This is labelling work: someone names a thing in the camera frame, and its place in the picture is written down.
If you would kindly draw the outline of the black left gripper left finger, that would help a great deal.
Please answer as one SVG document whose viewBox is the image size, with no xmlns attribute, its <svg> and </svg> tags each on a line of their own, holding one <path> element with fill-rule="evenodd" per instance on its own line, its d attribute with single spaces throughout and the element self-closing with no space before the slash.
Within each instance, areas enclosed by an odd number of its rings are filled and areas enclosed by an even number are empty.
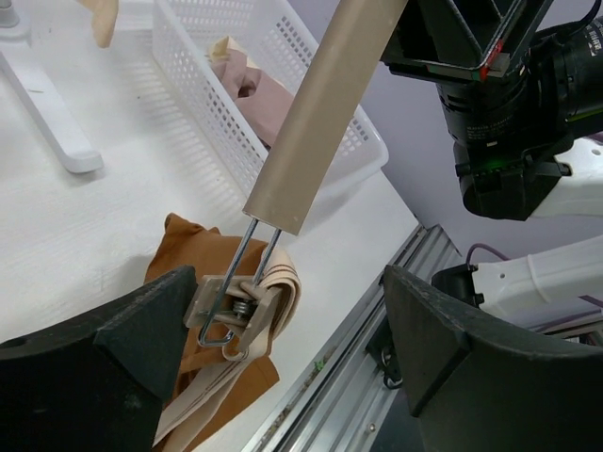
<svg viewBox="0 0 603 452">
<path fill-rule="evenodd" d="M 4 451 L 149 451 L 171 398 L 197 289 L 180 266 L 1 345 Z"/>
</svg>

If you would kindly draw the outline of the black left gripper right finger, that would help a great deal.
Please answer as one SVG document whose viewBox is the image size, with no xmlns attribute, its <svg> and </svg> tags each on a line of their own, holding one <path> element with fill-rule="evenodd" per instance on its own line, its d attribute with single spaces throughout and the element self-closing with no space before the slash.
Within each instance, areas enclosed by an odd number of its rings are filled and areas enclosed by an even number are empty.
<svg viewBox="0 0 603 452">
<path fill-rule="evenodd" d="M 410 414 L 428 451 L 598 451 L 602 351 L 528 331 L 398 266 L 383 274 Z"/>
</svg>

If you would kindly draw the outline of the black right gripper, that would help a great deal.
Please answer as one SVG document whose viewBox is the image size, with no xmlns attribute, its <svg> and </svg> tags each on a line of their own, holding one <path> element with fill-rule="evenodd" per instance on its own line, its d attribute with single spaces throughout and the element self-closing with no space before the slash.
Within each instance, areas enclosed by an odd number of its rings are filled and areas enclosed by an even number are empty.
<svg viewBox="0 0 603 452">
<path fill-rule="evenodd" d="M 542 28 L 547 1 L 411 1 L 382 62 L 436 85 L 464 207 L 532 217 L 570 166 L 559 160 L 602 129 L 602 15 Z"/>
</svg>

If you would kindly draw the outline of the beige clip hanger brown underwear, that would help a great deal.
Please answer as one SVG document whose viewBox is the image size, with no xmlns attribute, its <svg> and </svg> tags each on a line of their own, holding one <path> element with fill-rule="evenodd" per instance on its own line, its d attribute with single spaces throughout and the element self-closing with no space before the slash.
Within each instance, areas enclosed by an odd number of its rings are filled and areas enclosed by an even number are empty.
<svg viewBox="0 0 603 452">
<path fill-rule="evenodd" d="M 258 294 L 258 284 L 283 232 L 298 234 L 309 213 L 349 122 L 361 102 L 399 18 L 404 1 L 342 1 L 319 44 L 284 124 L 243 208 L 251 222 L 208 311 L 201 309 L 207 292 L 191 303 L 186 322 L 203 325 L 202 347 L 222 347 L 232 336 L 208 340 L 236 269 L 259 223 L 274 233 L 253 278 L 241 287 Z"/>
</svg>

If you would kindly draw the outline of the pink underwear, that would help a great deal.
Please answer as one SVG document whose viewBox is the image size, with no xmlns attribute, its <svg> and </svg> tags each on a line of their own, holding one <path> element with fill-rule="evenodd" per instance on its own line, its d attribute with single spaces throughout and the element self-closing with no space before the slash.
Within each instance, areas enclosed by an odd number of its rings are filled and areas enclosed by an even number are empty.
<svg viewBox="0 0 603 452">
<path fill-rule="evenodd" d="M 294 96 L 260 69 L 230 36 L 209 49 L 211 68 L 242 117 L 269 150 L 283 126 Z"/>
</svg>

